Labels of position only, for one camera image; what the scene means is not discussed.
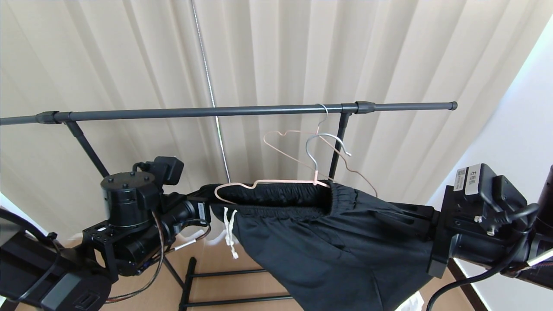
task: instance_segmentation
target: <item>wall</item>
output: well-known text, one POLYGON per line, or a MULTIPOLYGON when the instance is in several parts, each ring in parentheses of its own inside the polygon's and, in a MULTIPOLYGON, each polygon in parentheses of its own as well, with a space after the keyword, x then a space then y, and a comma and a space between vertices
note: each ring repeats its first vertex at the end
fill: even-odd
MULTIPOLYGON (((429 201, 440 208, 445 185, 451 185, 458 168, 488 164, 505 175, 526 197, 536 202, 553 164, 553 20, 501 100, 482 133, 429 201)), ((462 262, 469 276, 484 269, 462 262)), ((503 276, 479 282, 475 289, 492 311, 551 310, 553 292, 503 276)))

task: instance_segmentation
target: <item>floor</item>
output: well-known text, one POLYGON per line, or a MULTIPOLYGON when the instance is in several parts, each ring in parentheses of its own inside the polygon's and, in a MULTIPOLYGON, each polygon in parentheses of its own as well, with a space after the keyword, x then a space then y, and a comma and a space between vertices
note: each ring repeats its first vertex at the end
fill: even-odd
MULTIPOLYGON (((196 273, 219 272, 242 269, 256 269, 259 266, 244 252, 240 245, 237 245, 239 259, 233 260, 230 250, 226 244, 219 243, 216 246, 204 246, 202 241, 183 248, 177 252, 168 254, 170 262, 177 272, 184 276, 188 260, 191 256, 198 259, 196 273)), ((148 269, 144 274, 138 277, 121 278, 112 288, 112 295, 124 294, 136 290, 146 284, 155 268, 148 269)), ((421 294, 425 301, 440 287, 454 281, 449 271, 442 279, 434 279, 421 289, 421 294)), ((286 294, 286 289, 281 286, 268 273, 254 273, 227 277, 209 277, 194 279, 191 302, 206 300, 223 300, 235 298, 249 298, 257 296, 277 296, 286 294)), ((142 294, 129 300, 116 304, 105 305, 102 311, 112 310, 132 310, 132 311, 151 311, 157 310, 177 310, 181 296, 181 289, 175 282, 166 267, 161 269, 158 279, 154 284, 142 294)), ((17 311, 33 310, 26 305, 20 305, 17 311)), ((221 305, 216 307, 194 307, 188 311, 259 311, 259 310, 287 310, 296 311, 302 308, 293 300, 279 300, 272 302, 252 302, 235 305, 221 305)), ((434 311, 465 311, 473 310, 463 292, 456 288, 444 294, 436 302, 434 311)))

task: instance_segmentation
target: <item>silver hanger hook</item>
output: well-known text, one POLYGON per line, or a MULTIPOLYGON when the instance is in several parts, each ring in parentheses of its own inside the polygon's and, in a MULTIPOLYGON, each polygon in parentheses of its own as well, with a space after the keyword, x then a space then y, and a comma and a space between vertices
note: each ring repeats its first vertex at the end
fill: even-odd
POLYGON ((323 104, 321 104, 321 103, 317 103, 317 105, 321 105, 321 106, 325 109, 325 112, 326 112, 325 118, 324 118, 321 122, 319 122, 319 124, 317 124, 317 128, 319 128, 319 127, 321 127, 321 124, 322 124, 323 122, 325 122, 326 119, 328 119, 328 109, 326 108, 325 105, 323 105, 323 104))
POLYGON ((351 157, 351 153, 347 152, 346 150, 346 146, 344 146, 344 142, 339 139, 337 136, 335 135, 332 135, 332 134, 328 134, 328 133, 320 133, 320 134, 315 134, 311 137, 309 137, 307 139, 307 141, 305 142, 305 152, 307 152, 307 156, 313 161, 313 163, 315 164, 315 170, 319 170, 319 165, 317 164, 317 161, 315 160, 315 158, 313 157, 313 155, 311 154, 311 152, 309 151, 309 142, 317 137, 317 136, 329 136, 329 137, 332 137, 334 138, 340 145, 342 145, 342 149, 344 150, 344 153, 347 154, 348 156, 351 157))

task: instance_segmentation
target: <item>label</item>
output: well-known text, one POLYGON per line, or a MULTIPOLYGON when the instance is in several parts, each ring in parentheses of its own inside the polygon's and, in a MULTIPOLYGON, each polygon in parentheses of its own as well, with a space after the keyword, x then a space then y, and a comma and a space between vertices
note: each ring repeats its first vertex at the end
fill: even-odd
POLYGON ((201 220, 206 220, 206 209, 202 202, 198 202, 198 213, 201 220))
POLYGON ((461 191, 464 189, 465 176, 467 175, 467 168, 461 168, 457 170, 457 176, 455 177, 455 183, 453 184, 453 191, 461 191))
POLYGON ((481 164, 468 167, 467 183, 465 184, 465 195, 478 194, 478 183, 480 182, 481 164))

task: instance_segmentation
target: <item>curtain fold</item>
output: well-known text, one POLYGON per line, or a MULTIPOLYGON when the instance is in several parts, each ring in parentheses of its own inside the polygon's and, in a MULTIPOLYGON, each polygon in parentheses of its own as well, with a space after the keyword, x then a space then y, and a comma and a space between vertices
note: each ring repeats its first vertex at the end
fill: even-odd
MULTIPOLYGON (((484 126, 553 12, 553 2, 539 0, 209 0, 195 7, 217 106, 456 100, 456 111, 349 119, 350 167, 382 199, 417 204, 484 126)), ((212 105, 191 1, 3 0, 1 15, 3 117, 212 105)), ((323 117, 222 117, 232 181, 312 178, 262 137, 314 132, 323 117)), ((321 131, 336 134, 338 119, 330 115, 321 131)), ((80 125, 110 173, 176 156, 185 170, 166 191, 226 181, 213 118, 80 125)), ((307 137, 267 140, 312 165, 307 137)), ((0 190, 41 226, 69 237, 105 219, 101 177, 65 126, 3 126, 0 139, 0 190)), ((331 149, 320 141, 310 147, 326 174, 331 149)), ((336 180, 372 193, 342 162, 336 180)))

